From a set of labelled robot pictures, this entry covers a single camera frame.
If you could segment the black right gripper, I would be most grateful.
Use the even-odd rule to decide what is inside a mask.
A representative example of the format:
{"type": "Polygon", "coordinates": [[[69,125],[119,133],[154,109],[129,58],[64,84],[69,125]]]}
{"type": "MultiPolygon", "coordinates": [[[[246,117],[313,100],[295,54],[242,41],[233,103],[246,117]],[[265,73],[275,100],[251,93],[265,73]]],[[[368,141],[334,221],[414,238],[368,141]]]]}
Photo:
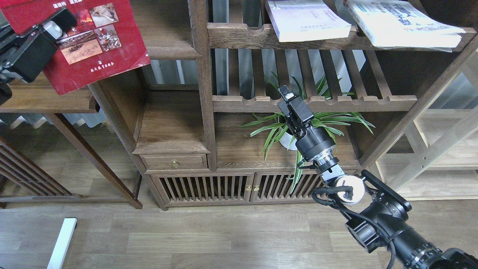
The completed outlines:
{"type": "Polygon", "coordinates": [[[278,92],[284,100],[278,103],[285,121],[292,134],[297,139],[296,146],[305,162],[312,163],[310,169],[315,169],[323,176],[339,175],[339,160],[333,156],[336,143],[323,127],[312,126],[314,114],[301,98],[283,85],[278,92]]]}

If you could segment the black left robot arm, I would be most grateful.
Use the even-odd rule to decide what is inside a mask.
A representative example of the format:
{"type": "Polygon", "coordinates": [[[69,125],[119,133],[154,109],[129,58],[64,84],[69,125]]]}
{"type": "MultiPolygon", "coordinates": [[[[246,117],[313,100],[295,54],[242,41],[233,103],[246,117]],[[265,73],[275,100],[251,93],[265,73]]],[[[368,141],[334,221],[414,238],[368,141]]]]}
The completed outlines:
{"type": "Polygon", "coordinates": [[[22,34],[15,33],[6,20],[1,22],[1,104],[12,97],[8,83],[15,79],[33,82],[57,51],[57,40],[76,25],[77,19],[66,7],[22,34]]]}

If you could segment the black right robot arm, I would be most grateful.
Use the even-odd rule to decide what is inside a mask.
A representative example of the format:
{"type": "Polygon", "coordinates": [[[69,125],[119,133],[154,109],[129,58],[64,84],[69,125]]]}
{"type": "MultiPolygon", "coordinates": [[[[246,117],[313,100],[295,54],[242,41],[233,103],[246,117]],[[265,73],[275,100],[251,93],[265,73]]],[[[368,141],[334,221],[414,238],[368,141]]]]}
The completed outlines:
{"type": "Polygon", "coordinates": [[[325,187],[312,190],[312,198],[330,206],[348,220],[346,227],[367,252],[386,247],[391,253],[388,268],[395,259],[405,269],[476,269],[477,259],[458,248],[443,252],[424,239],[410,225],[411,204],[367,170],[348,175],[333,156],[335,142],[322,127],[312,125],[313,113],[304,100],[288,87],[279,88],[278,106],[297,139],[297,149],[308,168],[321,175],[325,187]]]}

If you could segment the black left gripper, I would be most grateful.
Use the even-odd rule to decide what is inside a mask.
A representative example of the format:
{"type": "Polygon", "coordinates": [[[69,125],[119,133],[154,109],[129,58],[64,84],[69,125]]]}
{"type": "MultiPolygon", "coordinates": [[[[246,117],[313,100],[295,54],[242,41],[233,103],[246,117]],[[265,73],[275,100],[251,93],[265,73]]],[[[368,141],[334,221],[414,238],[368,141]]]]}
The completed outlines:
{"type": "Polygon", "coordinates": [[[23,36],[17,35],[9,23],[2,24],[1,83],[16,78],[33,82],[56,53],[56,40],[76,26],[76,17],[66,7],[23,36]]]}

